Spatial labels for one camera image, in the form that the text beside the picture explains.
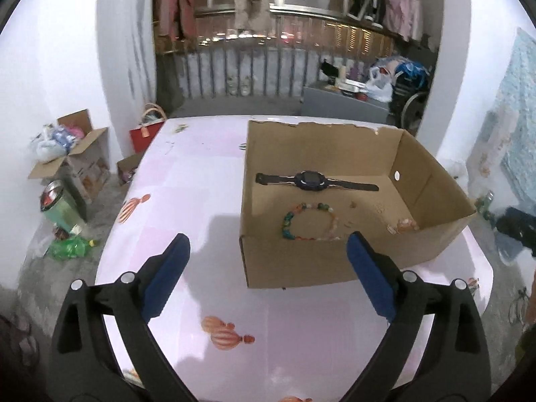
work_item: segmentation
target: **silver screw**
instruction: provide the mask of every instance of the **silver screw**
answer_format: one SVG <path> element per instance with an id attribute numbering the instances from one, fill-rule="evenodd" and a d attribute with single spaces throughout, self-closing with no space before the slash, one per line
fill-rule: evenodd
<path id="1" fill-rule="evenodd" d="M 84 285 L 84 282 L 82 280 L 74 280 L 71 283 L 71 289 L 78 290 Z"/>
<path id="2" fill-rule="evenodd" d="M 460 279 L 457 279 L 456 281 L 454 281 L 454 285 L 460 290 L 464 290 L 467 287 L 467 283 Z"/>
<path id="3" fill-rule="evenodd" d="M 133 272 L 125 272 L 123 275 L 121 275 L 121 282 L 123 284 L 129 284 L 134 281 L 134 278 L 136 276 Z"/>
<path id="4" fill-rule="evenodd" d="M 417 274 L 412 271 L 405 271 L 402 274 L 402 278 L 404 278 L 407 282 L 416 282 L 417 281 Z"/>

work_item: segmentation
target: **green trash bin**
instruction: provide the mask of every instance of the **green trash bin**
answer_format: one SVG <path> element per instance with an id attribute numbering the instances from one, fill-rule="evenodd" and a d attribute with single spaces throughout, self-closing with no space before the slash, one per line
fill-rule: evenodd
<path id="1" fill-rule="evenodd" d="M 76 207 L 73 197 L 60 180 L 50 183 L 41 193 L 41 212 L 45 217 L 69 234 L 78 235 L 86 231 L 87 225 Z"/>

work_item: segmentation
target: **green plastic bottle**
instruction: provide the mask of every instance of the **green plastic bottle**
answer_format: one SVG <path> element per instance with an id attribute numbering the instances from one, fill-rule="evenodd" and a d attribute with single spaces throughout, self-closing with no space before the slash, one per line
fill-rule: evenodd
<path id="1" fill-rule="evenodd" d="M 84 257 L 88 249 L 95 245 L 95 240 L 85 240 L 80 236 L 73 236 L 65 240 L 54 240 L 50 244 L 48 252 L 56 260 L 67 260 Z"/>

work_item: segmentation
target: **red gift bag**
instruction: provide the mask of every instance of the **red gift bag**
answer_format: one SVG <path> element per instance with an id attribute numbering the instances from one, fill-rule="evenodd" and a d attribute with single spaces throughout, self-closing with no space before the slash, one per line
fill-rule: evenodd
<path id="1" fill-rule="evenodd" d="M 161 118 L 156 122 L 144 123 L 144 118 L 152 112 L 156 112 Z M 132 144 L 136 153 L 142 153 L 149 148 L 151 141 L 160 131 L 160 128 L 164 125 L 166 119 L 167 117 L 165 116 L 162 107 L 153 103 L 147 103 L 145 105 L 145 111 L 143 112 L 143 115 L 141 115 L 140 127 L 130 130 L 130 139 L 132 139 Z"/>

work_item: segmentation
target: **bag handle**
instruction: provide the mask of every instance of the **bag handle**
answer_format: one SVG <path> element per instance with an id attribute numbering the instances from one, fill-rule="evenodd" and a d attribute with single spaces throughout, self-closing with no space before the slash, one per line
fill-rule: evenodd
<path id="1" fill-rule="evenodd" d="M 167 116 L 164 113 L 164 110 L 162 107 L 160 107 L 158 104 L 155 103 L 147 103 L 145 104 L 145 111 L 141 114 L 141 137 L 147 138 L 149 137 L 149 130 L 147 129 L 148 125 L 151 125 L 152 123 L 144 123 L 143 118 L 146 117 L 151 112 L 158 112 L 158 114 L 162 117 L 162 119 L 165 121 L 167 120 Z"/>

